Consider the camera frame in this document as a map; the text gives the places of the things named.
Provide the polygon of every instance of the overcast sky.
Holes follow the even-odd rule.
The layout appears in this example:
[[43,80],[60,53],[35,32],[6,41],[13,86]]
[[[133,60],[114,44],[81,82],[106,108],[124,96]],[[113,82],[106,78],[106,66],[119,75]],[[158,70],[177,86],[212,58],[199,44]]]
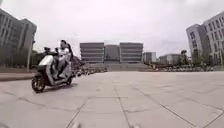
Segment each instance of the overcast sky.
[[224,0],[3,0],[1,8],[37,25],[38,51],[61,39],[77,55],[80,42],[124,41],[159,56],[188,50],[185,29],[224,11]]

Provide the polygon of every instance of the white scooter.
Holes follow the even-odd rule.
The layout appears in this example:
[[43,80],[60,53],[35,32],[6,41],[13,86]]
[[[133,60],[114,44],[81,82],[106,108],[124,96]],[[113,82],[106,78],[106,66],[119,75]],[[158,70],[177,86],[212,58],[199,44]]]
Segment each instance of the white scooter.
[[55,60],[59,57],[58,52],[51,52],[50,49],[46,47],[44,49],[46,55],[39,63],[37,73],[32,79],[32,88],[36,93],[43,92],[45,86],[55,87],[62,84],[70,85],[72,83],[72,79],[74,78],[71,70],[71,62],[69,62],[63,70],[66,74],[65,78],[55,77],[59,76],[56,75],[58,71],[55,68]]

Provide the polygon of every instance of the road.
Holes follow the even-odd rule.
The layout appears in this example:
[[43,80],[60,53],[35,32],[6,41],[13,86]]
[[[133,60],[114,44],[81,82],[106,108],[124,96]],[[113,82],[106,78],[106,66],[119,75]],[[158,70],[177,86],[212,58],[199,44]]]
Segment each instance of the road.
[[0,83],[0,128],[223,128],[224,72],[108,72],[35,94]]

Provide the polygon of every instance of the building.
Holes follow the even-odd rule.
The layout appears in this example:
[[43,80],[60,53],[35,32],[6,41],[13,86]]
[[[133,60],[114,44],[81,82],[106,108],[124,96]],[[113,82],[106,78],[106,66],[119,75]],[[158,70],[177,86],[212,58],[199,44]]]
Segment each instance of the building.
[[34,43],[36,29],[29,20],[18,20],[0,9],[0,47],[29,49]]
[[142,43],[120,43],[120,62],[121,63],[141,63],[142,62]]
[[209,56],[213,64],[223,64],[224,12],[204,21],[202,25],[189,27],[187,35],[192,55],[195,52],[206,58]]
[[142,57],[143,57],[143,62],[146,64],[151,64],[156,62],[155,52],[144,52]]
[[82,61],[89,63],[103,63],[104,62],[104,43],[80,43],[80,51]]
[[209,38],[206,35],[205,26],[195,24],[187,28],[186,31],[191,55],[193,57],[203,56],[209,58],[211,52],[211,46]]
[[206,20],[203,25],[210,42],[210,55],[215,65],[223,63],[224,50],[224,12]]
[[106,45],[105,46],[105,61],[120,62],[120,49],[118,45]]
[[159,57],[160,64],[176,65],[181,57],[181,54],[166,54]]

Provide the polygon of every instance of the tall building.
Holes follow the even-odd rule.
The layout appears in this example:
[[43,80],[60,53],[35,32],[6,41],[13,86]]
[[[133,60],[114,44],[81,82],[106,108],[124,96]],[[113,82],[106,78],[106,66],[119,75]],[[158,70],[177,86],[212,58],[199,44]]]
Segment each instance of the tall building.
[[29,49],[34,43],[36,29],[27,19],[18,20],[0,9],[0,47]]
[[192,56],[209,56],[211,49],[205,26],[195,24],[186,31]]
[[224,12],[206,20],[203,25],[211,45],[210,55],[214,64],[221,64],[223,61],[222,52],[224,50]]
[[104,43],[80,43],[82,61],[90,63],[104,62]]
[[143,62],[146,64],[151,64],[156,62],[155,52],[144,52],[142,57],[143,57]]
[[223,63],[224,12],[187,28],[187,35],[192,55],[209,56],[215,65]]
[[120,62],[121,63],[141,63],[142,62],[142,43],[120,43]]

